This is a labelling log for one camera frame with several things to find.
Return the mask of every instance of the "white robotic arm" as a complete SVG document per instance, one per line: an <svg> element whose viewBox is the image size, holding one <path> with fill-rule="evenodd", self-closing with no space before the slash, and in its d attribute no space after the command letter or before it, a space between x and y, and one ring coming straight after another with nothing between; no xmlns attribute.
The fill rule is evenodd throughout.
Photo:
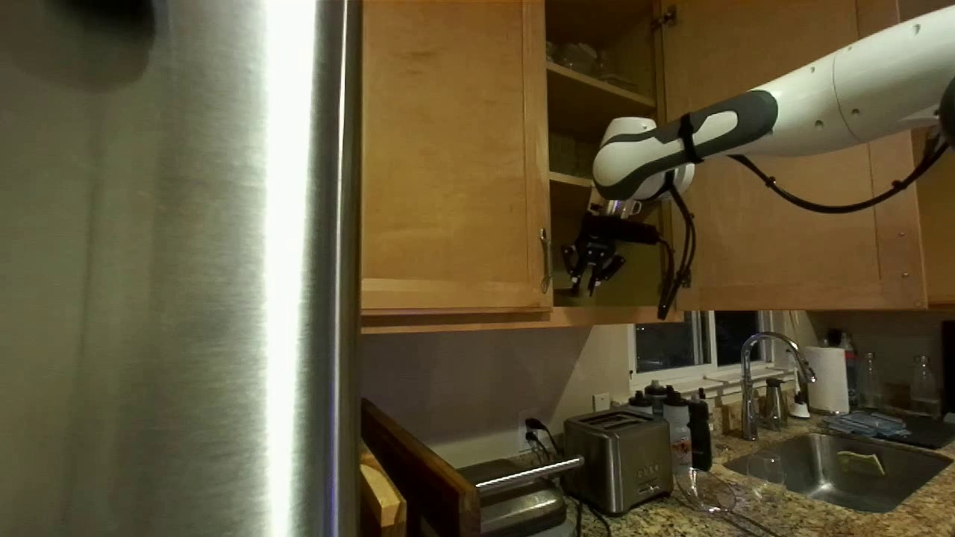
<svg viewBox="0 0 955 537"><path fill-rule="evenodd" d="M607 128L595 181L607 199L644 199L664 172L710 154L814 154L955 121L955 5L910 17L671 124L622 116Z"/></svg>

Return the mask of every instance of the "kitchen counter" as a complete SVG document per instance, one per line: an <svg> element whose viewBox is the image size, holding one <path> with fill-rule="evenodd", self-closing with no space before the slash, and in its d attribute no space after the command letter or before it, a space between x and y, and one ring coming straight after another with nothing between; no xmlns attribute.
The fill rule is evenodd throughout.
<svg viewBox="0 0 955 537"><path fill-rule="evenodd" d="M743 442L732 434L717 437L717 461L710 477L717 483L737 485L743 497L734 504L737 513L755 518L774 534L955 534L953 497L955 497L955 461L932 477L922 489L905 497L891 513L858 513L837 504L813 500L805 495L789 492L776 483L743 477L729 471L723 461L755 451L759 445L782 442L789 434L800 434L814 424L789 424L786 428L762 428L762 442ZM938 452L955 460L955 442L940 448ZM607 516L616 537L629 534L746 534L737 524L729 524L717 516L708 516L697 507L680 504L679 497L659 497L641 507L628 510L623 516ZM585 516L585 537L603 537L607 527Z"/></svg>

